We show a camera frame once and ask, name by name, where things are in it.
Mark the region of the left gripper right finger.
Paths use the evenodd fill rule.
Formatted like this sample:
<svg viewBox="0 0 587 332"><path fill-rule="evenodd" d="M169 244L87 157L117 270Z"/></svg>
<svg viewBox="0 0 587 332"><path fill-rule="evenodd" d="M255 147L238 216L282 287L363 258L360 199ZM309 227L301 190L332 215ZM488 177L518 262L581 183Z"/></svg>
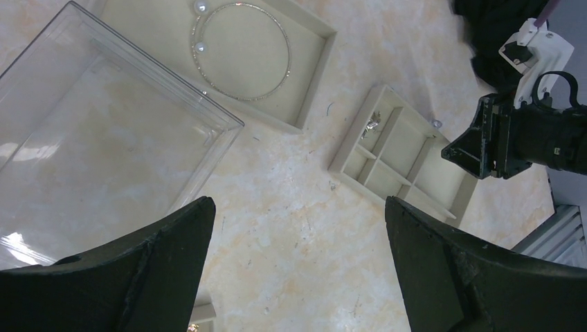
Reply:
<svg viewBox="0 0 587 332"><path fill-rule="evenodd" d="M586 271L520 255L390 196L385 221L412 331L585 331Z"/></svg>

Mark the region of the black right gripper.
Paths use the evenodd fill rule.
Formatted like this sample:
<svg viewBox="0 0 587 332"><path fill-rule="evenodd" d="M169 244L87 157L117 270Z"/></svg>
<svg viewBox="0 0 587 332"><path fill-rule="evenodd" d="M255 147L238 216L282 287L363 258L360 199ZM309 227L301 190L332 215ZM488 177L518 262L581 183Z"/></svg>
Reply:
<svg viewBox="0 0 587 332"><path fill-rule="evenodd" d="M548 93L539 97L539 84L543 78L552 76L568 83L566 109L554 108ZM532 86L531 102L523 102L519 109L506 103L492 112L493 97L481 97L473 122L442 149L441 157L477 179L489 175L508 179L533 164L586 175L586 105L579 103L578 92L579 85L573 75L548 71L538 76ZM497 142L490 155L493 116Z"/></svg>

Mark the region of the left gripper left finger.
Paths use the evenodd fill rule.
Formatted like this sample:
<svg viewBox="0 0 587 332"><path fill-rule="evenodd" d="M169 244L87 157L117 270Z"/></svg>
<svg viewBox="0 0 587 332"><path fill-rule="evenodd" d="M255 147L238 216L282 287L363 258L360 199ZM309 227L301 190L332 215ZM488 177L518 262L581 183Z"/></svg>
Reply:
<svg viewBox="0 0 587 332"><path fill-rule="evenodd" d="M207 196L50 266L1 271L2 331L186 331L215 222Z"/></svg>

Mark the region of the beige ring-slot tray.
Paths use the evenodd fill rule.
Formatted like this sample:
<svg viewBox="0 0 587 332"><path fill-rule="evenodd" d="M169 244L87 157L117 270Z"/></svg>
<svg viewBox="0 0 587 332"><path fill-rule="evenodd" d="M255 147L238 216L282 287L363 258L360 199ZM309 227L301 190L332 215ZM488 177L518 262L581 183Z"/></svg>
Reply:
<svg viewBox="0 0 587 332"><path fill-rule="evenodd" d="M215 331L216 310L213 304L195 306L192 310L187 331L213 332Z"/></svg>

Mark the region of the beige compartment tray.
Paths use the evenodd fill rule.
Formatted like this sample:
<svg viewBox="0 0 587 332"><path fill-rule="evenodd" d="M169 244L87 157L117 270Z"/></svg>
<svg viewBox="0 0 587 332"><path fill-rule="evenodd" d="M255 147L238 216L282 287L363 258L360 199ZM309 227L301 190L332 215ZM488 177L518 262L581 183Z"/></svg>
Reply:
<svg viewBox="0 0 587 332"><path fill-rule="evenodd" d="M375 132L361 134L374 112ZM437 128L389 86L370 89L329 172L378 205L397 196L439 221L459 227L478 183L441 157L449 144Z"/></svg>

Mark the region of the clear acrylic box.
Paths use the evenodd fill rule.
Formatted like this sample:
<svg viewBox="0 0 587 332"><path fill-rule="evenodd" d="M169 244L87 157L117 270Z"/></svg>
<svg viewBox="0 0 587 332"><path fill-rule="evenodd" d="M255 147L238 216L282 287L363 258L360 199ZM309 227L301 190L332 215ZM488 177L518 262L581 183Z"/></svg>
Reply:
<svg viewBox="0 0 587 332"><path fill-rule="evenodd" d="M1 268L50 266L178 210L243 128L69 1L1 74Z"/></svg>

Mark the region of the shallow beige tray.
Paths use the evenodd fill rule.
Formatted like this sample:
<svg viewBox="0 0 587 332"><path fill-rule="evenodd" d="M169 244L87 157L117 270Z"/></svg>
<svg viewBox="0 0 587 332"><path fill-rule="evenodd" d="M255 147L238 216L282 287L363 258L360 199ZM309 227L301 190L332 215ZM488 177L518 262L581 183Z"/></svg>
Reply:
<svg viewBox="0 0 587 332"><path fill-rule="evenodd" d="M92 11L219 103L292 134L336 39L296 1L94 1Z"/></svg>

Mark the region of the silver pearl-tipped bangle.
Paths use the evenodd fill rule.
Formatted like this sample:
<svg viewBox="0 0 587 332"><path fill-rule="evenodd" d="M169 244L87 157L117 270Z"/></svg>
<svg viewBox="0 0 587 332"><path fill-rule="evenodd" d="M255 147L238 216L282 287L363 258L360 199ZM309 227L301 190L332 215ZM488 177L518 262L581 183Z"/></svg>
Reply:
<svg viewBox="0 0 587 332"><path fill-rule="evenodd" d="M292 46L285 27L258 4L237 1L211 8L194 3L190 50L200 76L240 101L275 94L291 75Z"/></svg>

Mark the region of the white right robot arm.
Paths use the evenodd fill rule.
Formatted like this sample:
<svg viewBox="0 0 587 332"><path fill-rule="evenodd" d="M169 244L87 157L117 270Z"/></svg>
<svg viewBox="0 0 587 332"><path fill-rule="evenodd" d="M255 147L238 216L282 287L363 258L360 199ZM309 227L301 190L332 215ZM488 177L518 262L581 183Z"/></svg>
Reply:
<svg viewBox="0 0 587 332"><path fill-rule="evenodd" d="M586 173L586 105L578 101L579 83L564 70L574 47L528 19L500 55L522 77L514 97L491 108L491 174L511 178L533 164Z"/></svg>

